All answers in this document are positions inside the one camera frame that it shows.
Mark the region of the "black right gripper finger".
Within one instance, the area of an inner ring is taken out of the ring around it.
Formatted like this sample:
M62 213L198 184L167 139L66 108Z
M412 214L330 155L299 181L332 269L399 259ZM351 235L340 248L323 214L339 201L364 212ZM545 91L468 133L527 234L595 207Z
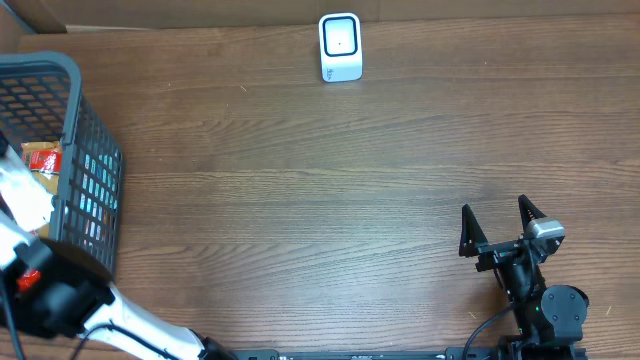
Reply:
M545 217L545 214L525 194L518 197L518 206L524 233L527 233L537 220Z
M461 257L478 256L480 249L488 245L488 240L468 204L462 207L461 213L459 255Z

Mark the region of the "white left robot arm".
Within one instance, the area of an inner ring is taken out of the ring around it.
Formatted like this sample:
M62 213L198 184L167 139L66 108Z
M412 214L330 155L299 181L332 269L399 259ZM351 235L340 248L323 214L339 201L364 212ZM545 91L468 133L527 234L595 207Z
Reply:
M19 219L18 206L46 198L7 143L1 144L1 323L18 358L18 334L63 335L103 342L140 359L229 359L215 340L172 325L124 297L85 250L41 238Z

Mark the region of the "orange spaghetti packet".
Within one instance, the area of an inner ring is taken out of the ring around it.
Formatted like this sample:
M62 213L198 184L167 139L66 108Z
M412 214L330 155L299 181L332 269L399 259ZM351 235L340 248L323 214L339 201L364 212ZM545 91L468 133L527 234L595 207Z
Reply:
M22 161L33 177L48 193L56 195L63 159L60 143L26 142L21 144L21 149Z

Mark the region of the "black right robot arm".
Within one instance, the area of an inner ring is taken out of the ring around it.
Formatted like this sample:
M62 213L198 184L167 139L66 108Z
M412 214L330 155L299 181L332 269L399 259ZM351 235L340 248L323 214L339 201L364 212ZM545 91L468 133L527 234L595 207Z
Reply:
M570 285L547 286L540 270L565 239L559 220L545 215L524 194L518 197L522 233L515 240L490 243L471 207L461 209L459 255L475 258L479 272L491 271L506 293L508 305L467 339L460 359L585 359L577 348L583 339L589 298ZM473 345L476 338L504 316L512 314L518 333L499 338L493 349Z

